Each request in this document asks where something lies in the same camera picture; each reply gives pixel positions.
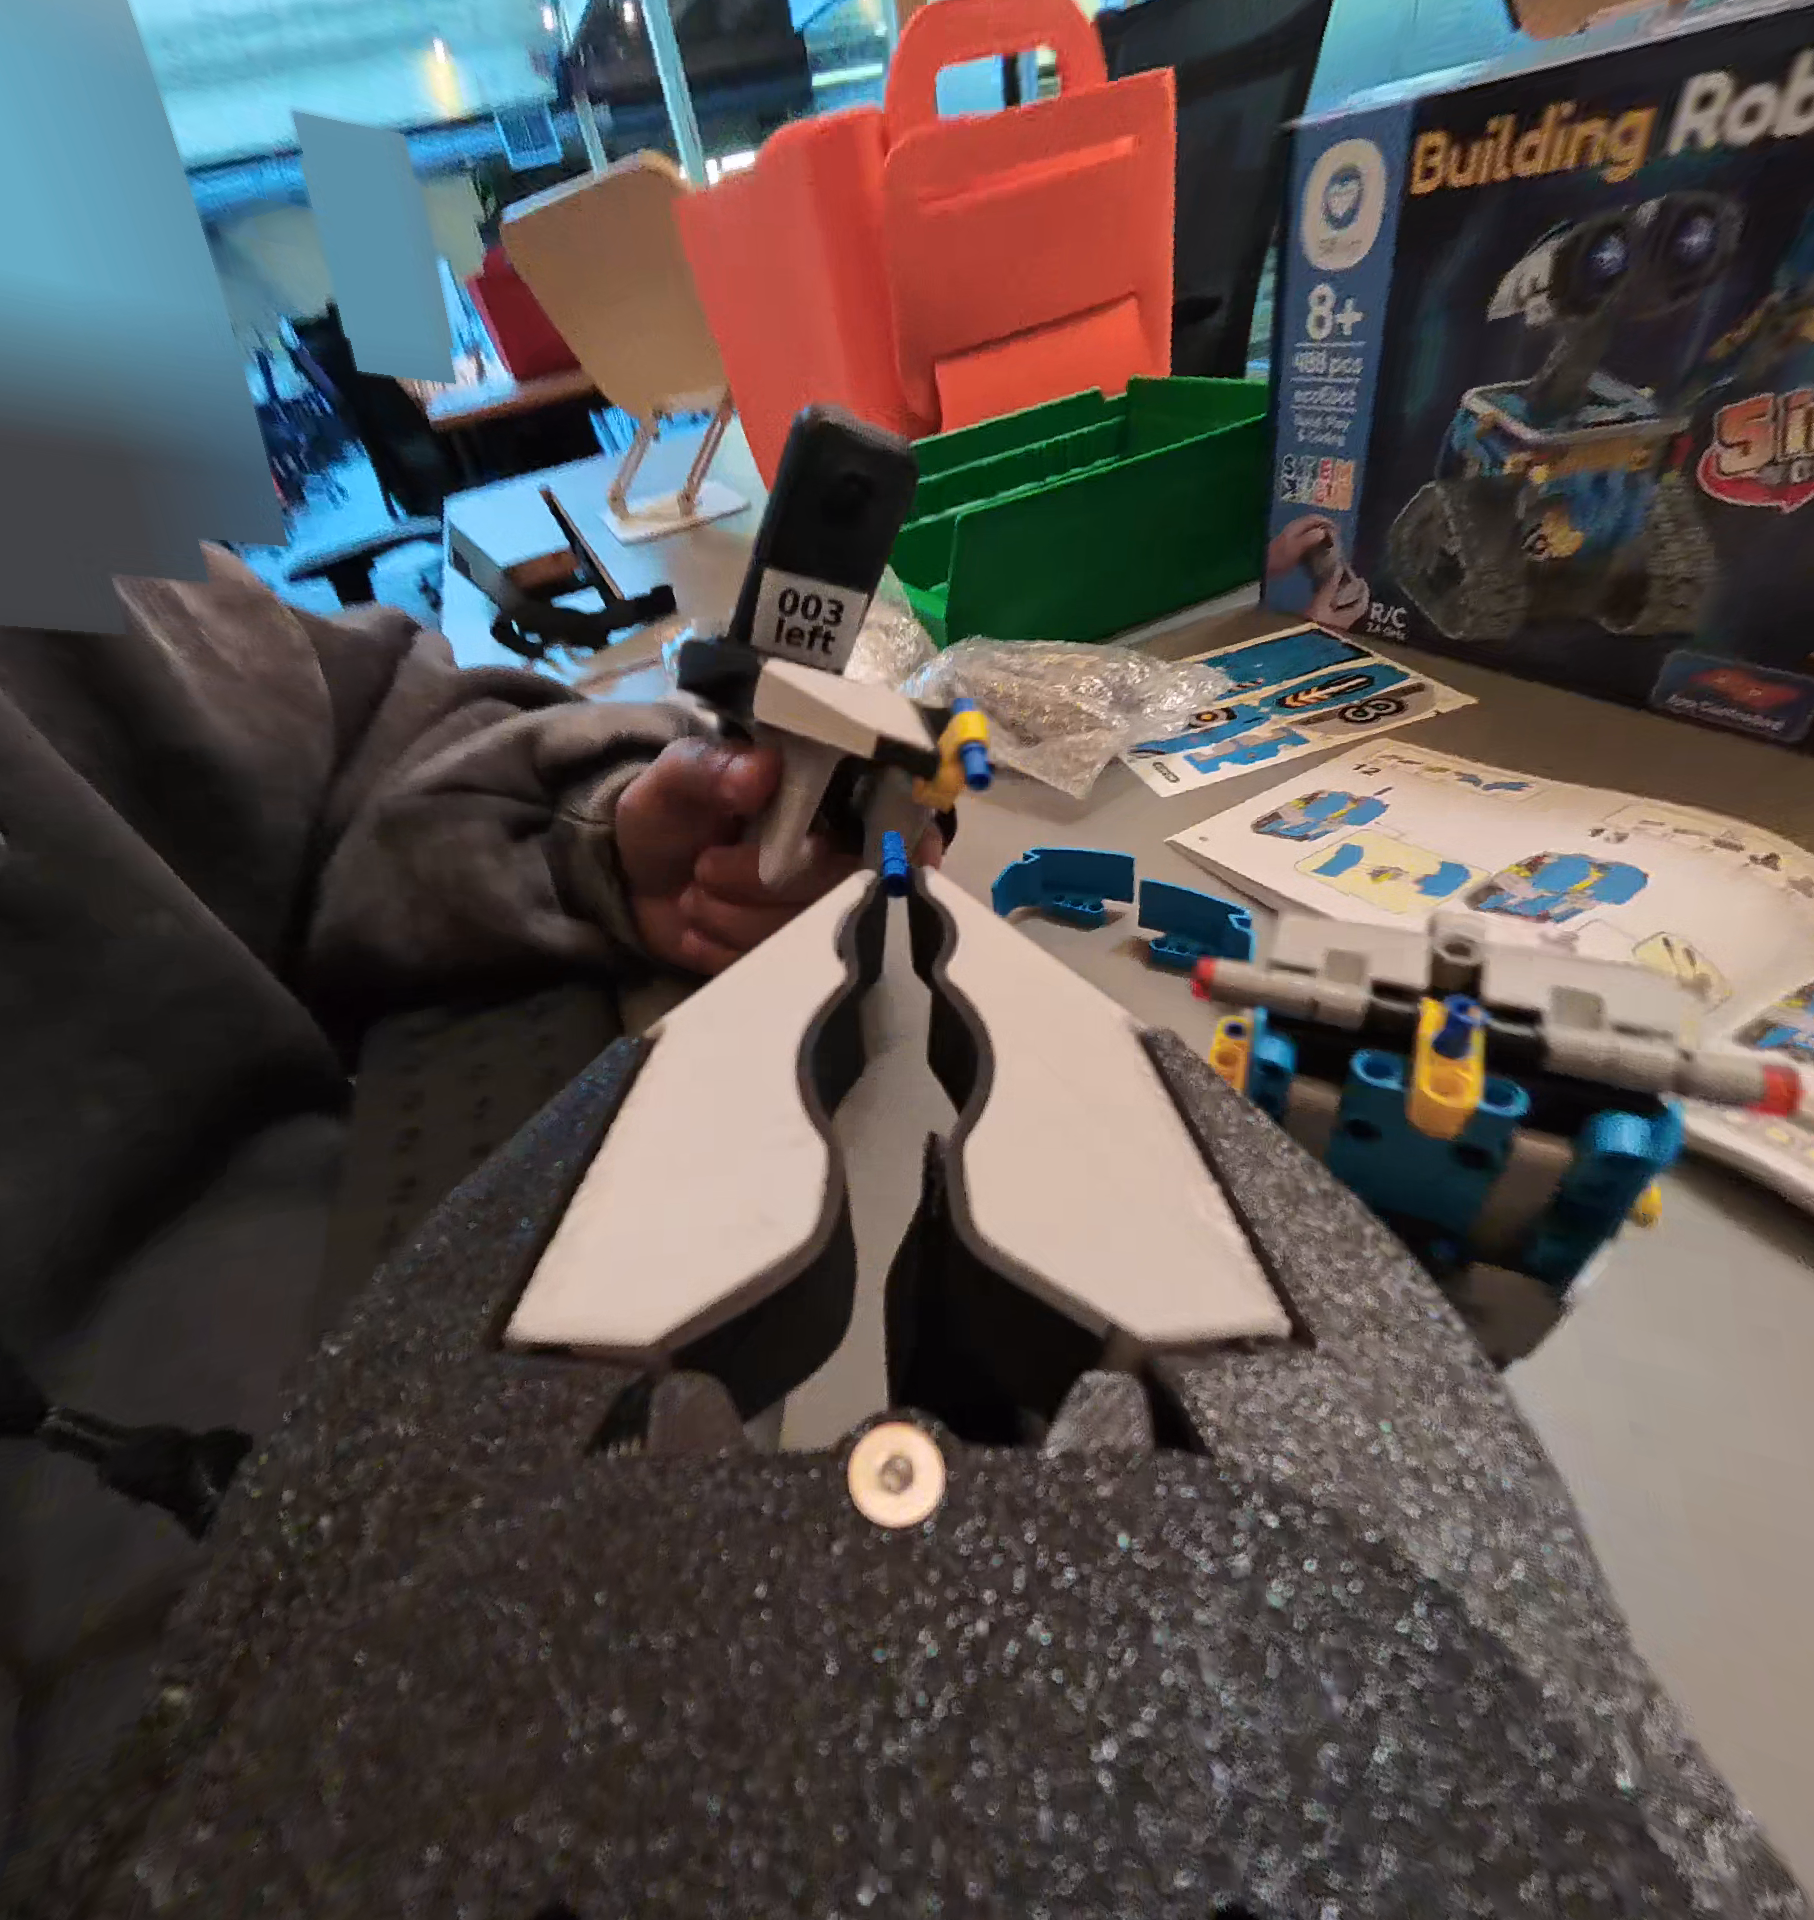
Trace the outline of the black office chair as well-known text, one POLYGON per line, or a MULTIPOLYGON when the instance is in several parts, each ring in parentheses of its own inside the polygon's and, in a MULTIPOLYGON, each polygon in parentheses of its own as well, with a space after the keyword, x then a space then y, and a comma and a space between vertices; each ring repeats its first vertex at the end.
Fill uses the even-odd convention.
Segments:
POLYGON ((281 320, 254 349, 254 422, 284 534, 268 579, 306 604, 438 610, 451 457, 417 399, 354 360, 337 307, 281 320))
POLYGON ((1174 376, 1246 371, 1287 128, 1306 106, 1330 12, 1330 2, 1138 2, 1095 16, 1113 80, 1166 66, 1176 83, 1174 376))

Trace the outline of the blue sticker sheet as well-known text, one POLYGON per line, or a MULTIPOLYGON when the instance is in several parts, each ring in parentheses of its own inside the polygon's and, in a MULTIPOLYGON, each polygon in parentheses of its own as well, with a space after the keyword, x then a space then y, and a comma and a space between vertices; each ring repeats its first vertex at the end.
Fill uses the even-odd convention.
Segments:
POLYGON ((1236 781, 1327 750, 1343 750, 1475 697, 1311 623, 1234 643, 1191 667, 1206 695, 1121 765, 1160 795, 1236 781))

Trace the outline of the person's left hand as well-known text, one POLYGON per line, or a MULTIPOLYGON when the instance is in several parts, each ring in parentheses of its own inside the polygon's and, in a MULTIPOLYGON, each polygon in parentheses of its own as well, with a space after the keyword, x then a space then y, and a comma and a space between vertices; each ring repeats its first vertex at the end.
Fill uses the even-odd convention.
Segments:
POLYGON ((751 826, 782 776, 771 746, 680 739, 632 781, 613 813, 613 845, 642 951, 715 976, 831 894, 854 859, 809 840, 799 869, 770 885, 751 826))

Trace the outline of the clear plastic parts bag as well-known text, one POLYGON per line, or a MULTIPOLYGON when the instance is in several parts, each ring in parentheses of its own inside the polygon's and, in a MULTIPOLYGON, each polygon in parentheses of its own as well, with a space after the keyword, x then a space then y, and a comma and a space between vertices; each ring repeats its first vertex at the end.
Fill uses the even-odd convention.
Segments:
POLYGON ((921 624, 895 568, 889 565, 847 656, 844 678, 903 690, 936 657, 938 647, 931 630, 921 624))
POLYGON ((1209 659, 1160 659, 1124 645, 968 638, 903 680, 917 702, 971 700, 986 714, 990 761, 1074 800, 1109 762, 1181 735, 1196 712, 1230 697, 1209 659))

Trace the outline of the plywood stand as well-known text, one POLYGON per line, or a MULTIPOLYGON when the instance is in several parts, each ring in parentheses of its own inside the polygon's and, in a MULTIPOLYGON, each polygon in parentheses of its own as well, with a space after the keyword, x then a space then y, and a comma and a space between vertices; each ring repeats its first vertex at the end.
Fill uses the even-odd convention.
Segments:
POLYGON ((593 388, 634 419, 606 489, 605 518, 625 542, 733 515, 746 496, 711 479, 733 395, 680 234, 694 187, 680 164, 637 153, 507 205, 499 240, 593 388), (675 491, 634 494, 664 419, 707 418, 675 491))

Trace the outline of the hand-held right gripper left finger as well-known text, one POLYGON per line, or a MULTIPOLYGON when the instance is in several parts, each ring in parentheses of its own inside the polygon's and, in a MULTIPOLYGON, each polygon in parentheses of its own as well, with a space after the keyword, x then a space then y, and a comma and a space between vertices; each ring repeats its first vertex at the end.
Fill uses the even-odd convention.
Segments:
POLYGON ((885 959, 887 889, 861 873, 654 1021, 507 1350, 702 1372, 746 1418, 837 1351, 856 1260, 831 1119, 885 959))

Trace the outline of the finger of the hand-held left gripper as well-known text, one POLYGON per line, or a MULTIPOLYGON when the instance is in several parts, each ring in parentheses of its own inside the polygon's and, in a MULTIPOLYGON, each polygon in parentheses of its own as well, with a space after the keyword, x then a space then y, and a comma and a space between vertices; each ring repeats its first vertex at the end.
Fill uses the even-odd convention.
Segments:
POLYGON ((936 807, 915 798, 919 779, 871 759, 844 759, 844 842, 882 844, 895 832, 905 844, 921 844, 933 834, 951 844, 957 832, 957 805, 936 807))
POLYGON ((936 768, 941 727, 905 693, 847 680, 799 661, 763 661, 751 697, 751 728, 779 752, 786 770, 847 756, 936 768))

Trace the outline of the yellow connector piece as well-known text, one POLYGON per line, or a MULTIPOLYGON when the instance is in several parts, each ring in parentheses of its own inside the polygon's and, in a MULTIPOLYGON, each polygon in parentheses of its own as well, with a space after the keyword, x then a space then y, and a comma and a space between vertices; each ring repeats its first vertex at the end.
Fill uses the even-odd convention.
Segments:
POLYGON ((977 794, 962 785, 957 776, 960 770, 954 768, 951 762, 942 762, 942 732, 949 722, 949 712, 936 741, 936 768, 931 774, 919 776, 914 787, 915 802, 935 814, 954 813, 964 794, 977 794))

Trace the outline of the black perforated chair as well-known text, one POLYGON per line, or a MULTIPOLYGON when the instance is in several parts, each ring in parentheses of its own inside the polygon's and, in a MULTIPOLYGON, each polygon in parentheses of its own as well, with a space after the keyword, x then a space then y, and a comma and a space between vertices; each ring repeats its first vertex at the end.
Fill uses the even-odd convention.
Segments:
POLYGON ((426 1216, 625 1031, 616 989, 553 986, 377 1023, 352 1079, 327 1283, 355 1294, 426 1216))

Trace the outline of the instruction booklet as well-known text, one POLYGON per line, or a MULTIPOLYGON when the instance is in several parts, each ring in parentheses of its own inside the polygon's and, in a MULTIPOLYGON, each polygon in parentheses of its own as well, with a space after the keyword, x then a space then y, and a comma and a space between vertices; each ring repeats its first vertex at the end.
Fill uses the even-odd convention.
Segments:
POLYGON ((1799 1075, 1793 1116, 1694 1105, 1688 1145, 1814 1216, 1814 854, 1701 807, 1389 738, 1168 837, 1277 913, 1424 930, 1658 982, 1690 1042, 1799 1075))

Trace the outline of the toy robot kit box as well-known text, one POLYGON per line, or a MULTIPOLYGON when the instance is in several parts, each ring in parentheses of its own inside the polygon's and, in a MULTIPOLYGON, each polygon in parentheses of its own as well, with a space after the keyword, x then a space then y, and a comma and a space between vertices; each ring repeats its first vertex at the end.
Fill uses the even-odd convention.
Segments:
POLYGON ((1298 118, 1262 606, 1814 756, 1814 4, 1298 118))

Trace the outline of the black tablet stand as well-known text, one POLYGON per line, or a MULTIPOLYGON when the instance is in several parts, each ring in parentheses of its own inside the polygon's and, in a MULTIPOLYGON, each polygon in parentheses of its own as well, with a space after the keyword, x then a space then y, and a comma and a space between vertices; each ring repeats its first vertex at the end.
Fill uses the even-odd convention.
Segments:
POLYGON ((490 599, 490 635, 499 647, 526 661, 553 651, 598 654, 615 636, 680 612, 672 584, 620 591, 556 491, 539 487, 538 496, 560 537, 559 553, 503 565, 472 542, 449 547, 457 569, 490 599))

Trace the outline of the orange felt bag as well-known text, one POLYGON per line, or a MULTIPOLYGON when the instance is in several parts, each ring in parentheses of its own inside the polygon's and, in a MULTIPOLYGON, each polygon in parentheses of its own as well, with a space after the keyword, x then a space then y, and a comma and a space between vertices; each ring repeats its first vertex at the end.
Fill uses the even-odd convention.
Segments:
POLYGON ((926 4, 880 106, 680 202, 755 467, 837 404, 926 438, 1172 368, 1176 74, 1071 2, 926 4))

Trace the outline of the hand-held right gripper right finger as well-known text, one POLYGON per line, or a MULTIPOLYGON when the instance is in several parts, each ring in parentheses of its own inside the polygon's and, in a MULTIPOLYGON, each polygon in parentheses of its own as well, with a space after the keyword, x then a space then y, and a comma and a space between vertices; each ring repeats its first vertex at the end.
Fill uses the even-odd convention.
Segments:
POLYGON ((945 876, 905 906, 954 1105, 921 1292, 941 1344, 983 1372, 1080 1372, 1289 1338, 1148 1030, 945 876))

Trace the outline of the blue curved panel piece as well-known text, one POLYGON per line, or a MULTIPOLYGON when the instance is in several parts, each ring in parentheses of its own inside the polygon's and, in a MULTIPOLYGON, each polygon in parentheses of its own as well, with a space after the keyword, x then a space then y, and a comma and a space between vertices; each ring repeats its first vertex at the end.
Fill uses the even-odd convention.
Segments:
POLYGON ((1252 960, 1257 918, 1250 908, 1209 889, 1160 879, 1137 888, 1137 928, 1148 965, 1191 974, 1198 960, 1252 960))
POLYGON ((996 915, 1036 913, 1076 930, 1107 926, 1132 901, 1134 856, 1106 847, 1032 845, 990 883, 996 915))

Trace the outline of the grey desk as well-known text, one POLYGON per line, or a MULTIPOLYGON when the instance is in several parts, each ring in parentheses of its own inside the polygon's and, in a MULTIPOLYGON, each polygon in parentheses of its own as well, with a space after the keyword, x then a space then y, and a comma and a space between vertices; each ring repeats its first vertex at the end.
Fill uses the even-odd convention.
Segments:
MULTIPOLYGON (((602 457, 513 483, 551 487, 620 591, 669 580, 686 621, 726 617, 763 496, 740 427, 727 430, 716 474, 751 511, 675 539, 625 547, 606 533, 615 466, 602 457)), ((1415 747, 1704 807, 1814 854, 1812 759, 1404 643, 1376 650, 1475 697, 1397 735, 1415 747)), ((1206 876, 1166 845, 1172 834, 1323 762, 1193 795, 1156 795, 1109 767, 1086 802, 998 773, 964 809, 945 871, 986 901, 1016 854, 1073 844, 1128 851, 1138 876, 1196 883, 1206 876)), ((1137 1017, 1206 1042, 1206 1010, 1184 982, 1137 956, 1132 934, 1029 915, 1016 928, 1137 1017)), ((923 1054, 928 995, 895 954, 898 923, 889 977, 863 1012, 871 1066, 837 1118, 858 1246, 851 1331, 786 1402, 791 1449, 838 1441, 885 1404, 887 1260, 911 1211, 919 1141, 951 1112, 923 1054)), ((1580 1508, 1634 1642, 1814 1898, 1814 1220, 1688 1157, 1664 1180, 1662 1224, 1622 1234, 1565 1323, 1504 1378, 1580 1508)))

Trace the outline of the grey flat box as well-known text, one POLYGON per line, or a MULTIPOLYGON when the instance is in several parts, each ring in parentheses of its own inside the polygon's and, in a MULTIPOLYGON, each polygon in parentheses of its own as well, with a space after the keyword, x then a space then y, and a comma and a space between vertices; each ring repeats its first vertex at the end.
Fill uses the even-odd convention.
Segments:
POLYGON ((590 584, 539 485, 453 493, 443 503, 442 527, 451 568, 486 592, 486 583, 498 580, 533 597, 590 584))

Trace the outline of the green storage bin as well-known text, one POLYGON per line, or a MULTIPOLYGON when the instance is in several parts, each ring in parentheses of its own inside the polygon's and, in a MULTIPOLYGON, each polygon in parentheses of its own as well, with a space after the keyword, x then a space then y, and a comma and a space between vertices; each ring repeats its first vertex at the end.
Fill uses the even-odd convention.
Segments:
POLYGON ((891 565, 936 647, 1101 643, 1257 580, 1271 393, 1134 377, 915 444, 891 565))

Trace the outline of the person's left forearm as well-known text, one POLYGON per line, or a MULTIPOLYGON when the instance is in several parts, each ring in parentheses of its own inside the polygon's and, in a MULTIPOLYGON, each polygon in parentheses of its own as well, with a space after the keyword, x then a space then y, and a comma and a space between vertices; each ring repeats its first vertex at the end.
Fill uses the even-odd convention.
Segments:
POLYGON ((735 756, 672 703, 460 669, 410 619, 308 624, 337 720, 300 937, 337 1037, 404 1010, 662 965, 643 913, 726 837, 735 756))

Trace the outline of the grey blue toy robot build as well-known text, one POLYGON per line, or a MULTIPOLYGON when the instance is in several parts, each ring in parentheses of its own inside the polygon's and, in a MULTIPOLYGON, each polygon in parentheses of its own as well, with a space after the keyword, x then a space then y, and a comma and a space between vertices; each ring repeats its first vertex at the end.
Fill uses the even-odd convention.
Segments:
POLYGON ((1254 959, 1198 956, 1209 1060, 1436 1280, 1508 1275, 1555 1303, 1658 1189, 1694 1105, 1789 1118, 1797 1068, 1711 1045, 1669 977, 1488 935, 1283 915, 1254 959))

